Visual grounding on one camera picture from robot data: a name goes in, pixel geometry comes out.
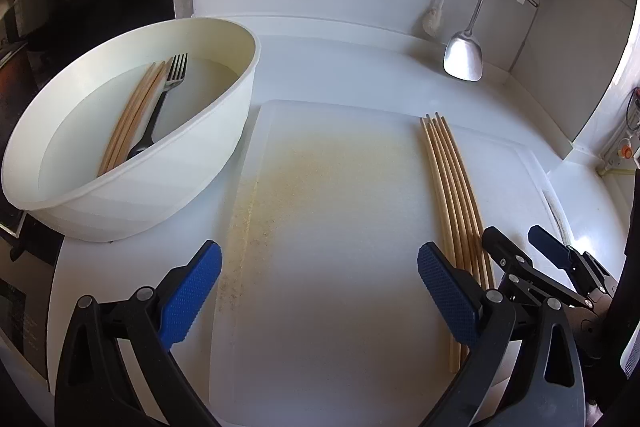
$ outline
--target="cutting board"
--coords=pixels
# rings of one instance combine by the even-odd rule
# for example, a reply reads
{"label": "cutting board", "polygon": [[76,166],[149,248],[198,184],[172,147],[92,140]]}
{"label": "cutting board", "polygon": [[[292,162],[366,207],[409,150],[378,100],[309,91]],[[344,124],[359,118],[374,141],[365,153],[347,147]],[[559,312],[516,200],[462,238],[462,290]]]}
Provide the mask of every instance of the cutting board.
{"label": "cutting board", "polygon": [[[452,132],[484,225],[565,282],[526,241],[532,225],[559,236],[535,156]],[[418,118],[265,103],[223,245],[212,412],[248,427],[418,425],[452,378],[449,333],[416,266],[421,245],[443,244],[440,226]]]}

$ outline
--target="countertop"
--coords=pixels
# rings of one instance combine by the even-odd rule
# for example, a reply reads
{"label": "countertop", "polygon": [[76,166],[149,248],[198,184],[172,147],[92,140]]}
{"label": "countertop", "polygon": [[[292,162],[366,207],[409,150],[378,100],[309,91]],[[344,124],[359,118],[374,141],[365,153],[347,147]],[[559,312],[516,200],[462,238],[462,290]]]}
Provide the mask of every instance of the countertop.
{"label": "countertop", "polygon": [[[224,243],[234,203],[240,158],[268,100],[303,100],[375,108],[415,116],[439,111],[450,123],[528,146],[550,176],[577,246],[593,253],[614,276],[620,274],[626,231],[602,181],[589,168],[569,164],[549,145],[544,124],[530,117],[531,103],[510,83],[462,82],[439,64],[397,52],[315,38],[261,37],[249,118],[234,155],[200,195],[164,223],[113,243],[66,238],[50,297],[48,367],[52,391],[66,327],[78,298],[129,298],[143,285],[156,286],[175,266],[186,264],[202,243]],[[209,396],[209,357],[216,289],[187,338],[172,354],[204,403]],[[147,413],[162,419],[132,350],[123,356]]]}

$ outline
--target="wooden chopstick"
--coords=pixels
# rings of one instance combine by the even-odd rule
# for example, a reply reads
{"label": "wooden chopstick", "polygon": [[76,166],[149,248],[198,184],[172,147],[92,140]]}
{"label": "wooden chopstick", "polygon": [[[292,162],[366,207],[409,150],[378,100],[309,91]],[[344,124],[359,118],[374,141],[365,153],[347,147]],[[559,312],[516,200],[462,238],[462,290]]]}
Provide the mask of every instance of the wooden chopstick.
{"label": "wooden chopstick", "polygon": [[[440,170],[438,169],[438,162],[436,159],[436,153],[431,142],[431,136],[427,128],[426,119],[420,118],[420,123],[424,129],[424,135],[427,142],[427,153],[429,157],[429,163],[431,166],[431,178],[433,179],[433,185],[435,187],[436,199],[438,200],[438,207],[440,208],[440,215],[442,216],[442,237],[444,238],[444,255],[447,260],[456,266],[456,255],[453,245],[453,230],[449,220],[449,212],[447,210],[447,199],[444,193],[444,185],[440,176]],[[452,373],[457,373],[460,369],[460,362],[462,356],[462,344],[456,342],[453,335],[449,336],[449,370]]]}
{"label": "wooden chopstick", "polygon": [[114,163],[114,168],[118,165],[126,162],[127,155],[129,155],[129,151],[132,147],[132,140],[138,131],[138,127],[140,126],[140,121],[142,120],[143,115],[145,114],[146,108],[151,103],[151,100],[154,97],[154,94],[158,90],[158,87],[161,84],[166,82],[166,78],[169,74],[169,68],[171,67],[171,62],[162,61],[160,67],[158,68],[158,74],[156,75],[154,81],[151,83],[149,89],[145,93],[144,98],[140,100],[140,105],[138,106],[137,111],[133,114],[127,134],[124,137],[122,145],[120,147],[120,151],[116,156],[116,160]]}
{"label": "wooden chopstick", "polygon": [[474,276],[474,279],[480,286],[485,288],[486,281],[482,281],[481,270],[478,264],[479,251],[476,241],[478,231],[473,227],[472,224],[471,216],[473,215],[473,208],[471,206],[471,201],[469,201],[468,198],[468,190],[462,176],[460,162],[458,161],[458,158],[455,156],[455,153],[453,151],[451,137],[444,129],[444,126],[442,125],[442,122],[440,120],[440,115],[437,113],[434,126],[438,131],[440,140],[442,141],[447,155],[447,160],[449,161],[449,165],[451,167],[454,183],[456,184],[456,191],[460,200],[460,209],[456,208],[456,211],[460,211],[460,213],[462,214],[462,220],[465,223],[466,247],[468,249],[468,265],[465,263],[465,269]]}
{"label": "wooden chopstick", "polygon": [[436,136],[436,142],[438,144],[438,148],[440,149],[440,154],[444,162],[444,169],[447,174],[447,180],[452,194],[453,210],[456,215],[456,221],[458,222],[458,233],[460,234],[460,251],[462,252],[464,263],[463,266],[460,267],[464,267],[466,271],[475,276],[476,274],[473,273],[471,254],[469,250],[467,223],[463,213],[463,204],[461,203],[462,189],[460,187],[460,181],[456,179],[456,176],[454,174],[454,168],[452,165],[450,154],[446,148],[446,145],[444,144],[444,136],[442,135],[442,131],[438,129],[436,122],[432,121],[431,125],[433,126],[434,134]]}
{"label": "wooden chopstick", "polygon": [[124,128],[124,124],[129,118],[129,113],[131,112],[131,108],[133,107],[135,101],[138,99],[140,92],[143,87],[146,85],[149,77],[152,75],[156,67],[156,63],[153,62],[148,68],[146,68],[145,74],[140,79],[136,89],[133,90],[133,93],[130,95],[129,100],[127,101],[127,105],[122,111],[120,118],[118,119],[118,123],[116,124],[113,133],[111,133],[111,138],[109,143],[107,144],[107,149],[104,151],[104,156],[102,157],[102,162],[100,163],[100,168],[98,169],[98,176],[102,176],[107,172],[107,166],[109,165],[109,161],[111,160],[111,156],[116,148],[116,143],[118,141],[118,137],[122,133]]}
{"label": "wooden chopstick", "polygon": [[[420,118],[427,138],[428,157],[436,199],[442,216],[445,256],[452,266],[466,269],[485,290],[495,287],[488,254],[482,249],[482,220],[465,165],[447,121],[436,113]],[[456,373],[468,355],[453,336],[449,369]]]}
{"label": "wooden chopstick", "polygon": [[495,288],[494,271],[491,268],[491,259],[489,258],[489,254],[487,254],[486,251],[484,251],[484,249],[482,248],[482,232],[484,232],[484,226],[482,225],[482,219],[480,217],[480,212],[478,211],[478,200],[476,200],[476,195],[474,193],[473,187],[469,182],[469,176],[466,172],[465,164],[462,161],[462,156],[460,155],[460,149],[458,149],[458,144],[456,144],[456,140],[453,138],[453,134],[451,133],[451,129],[449,128],[449,124],[447,123],[446,118],[442,117],[441,120],[442,120],[442,126],[444,127],[446,134],[449,136],[449,139],[451,141],[451,146],[455,153],[454,156],[458,161],[458,165],[460,166],[462,177],[464,178],[464,181],[465,181],[466,193],[469,196],[469,200],[471,202],[471,206],[474,211],[473,221],[475,221],[475,232],[478,236],[477,238],[478,252],[479,252],[478,263],[481,267],[481,270],[484,271],[486,276],[487,286],[484,289],[488,290],[489,288]]}
{"label": "wooden chopstick", "polygon": [[440,176],[440,182],[444,188],[444,195],[447,201],[447,212],[449,213],[449,222],[451,225],[451,231],[453,234],[453,247],[456,268],[464,268],[465,267],[465,259],[462,255],[462,242],[460,241],[460,224],[458,222],[458,216],[456,215],[456,208],[453,204],[453,187],[449,184],[449,177],[447,175],[447,163],[444,159],[444,152],[442,151],[442,146],[440,141],[436,136],[436,131],[433,127],[433,123],[431,122],[431,118],[427,115],[428,122],[428,133],[431,143],[434,144],[434,151],[436,153],[436,161],[438,165],[438,174]]}
{"label": "wooden chopstick", "polygon": [[162,69],[164,69],[164,64],[165,64],[164,61],[162,61],[159,65],[157,65],[154,68],[152,74],[150,74],[145,79],[145,84],[142,86],[142,89],[138,92],[137,97],[135,98],[135,100],[132,101],[130,111],[127,113],[126,119],[122,127],[122,131],[118,135],[118,139],[116,141],[113,154],[111,155],[111,158],[107,165],[107,170],[106,170],[107,172],[109,172],[111,169],[116,168],[118,165],[120,165],[120,163],[122,163],[122,161],[118,162],[118,157],[121,156],[123,144],[127,137],[127,134],[129,134],[133,119],[136,117],[137,113],[139,113],[140,106],[142,105],[143,100],[145,99],[147,93],[149,92],[149,89],[151,89],[151,87],[154,85],[154,83],[158,79],[158,76],[160,75]]}

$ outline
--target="white plastic basin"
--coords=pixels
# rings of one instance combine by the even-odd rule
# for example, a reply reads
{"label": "white plastic basin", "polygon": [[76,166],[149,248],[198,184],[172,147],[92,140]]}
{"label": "white plastic basin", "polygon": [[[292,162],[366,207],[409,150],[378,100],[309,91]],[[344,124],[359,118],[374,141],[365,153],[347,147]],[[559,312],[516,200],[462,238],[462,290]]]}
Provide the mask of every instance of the white plastic basin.
{"label": "white plastic basin", "polygon": [[[167,134],[154,132],[152,147],[96,178],[146,65],[179,53],[189,54],[188,74],[168,94],[156,126]],[[196,197],[231,156],[259,56],[249,30],[210,18],[161,22],[101,44],[60,71],[20,118],[2,162],[4,195],[48,227],[85,241],[151,228]],[[224,78],[217,71],[226,71]],[[204,94],[194,92],[197,86]],[[185,117],[189,103],[202,110]]]}

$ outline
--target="blue gripper pad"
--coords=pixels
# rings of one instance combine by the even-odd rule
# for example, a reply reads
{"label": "blue gripper pad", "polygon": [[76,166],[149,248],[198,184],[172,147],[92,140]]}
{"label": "blue gripper pad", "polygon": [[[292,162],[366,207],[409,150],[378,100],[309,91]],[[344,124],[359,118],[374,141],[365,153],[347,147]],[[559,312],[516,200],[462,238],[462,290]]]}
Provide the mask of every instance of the blue gripper pad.
{"label": "blue gripper pad", "polygon": [[187,336],[220,270],[222,250],[211,243],[162,308],[158,336],[167,350]]}
{"label": "blue gripper pad", "polygon": [[567,247],[540,225],[529,229],[529,243],[536,247],[542,255],[551,261],[559,270],[571,269],[571,257]]}
{"label": "blue gripper pad", "polygon": [[478,312],[452,270],[455,269],[434,243],[422,245],[418,252],[418,273],[422,282],[455,339],[473,348],[478,341]]}

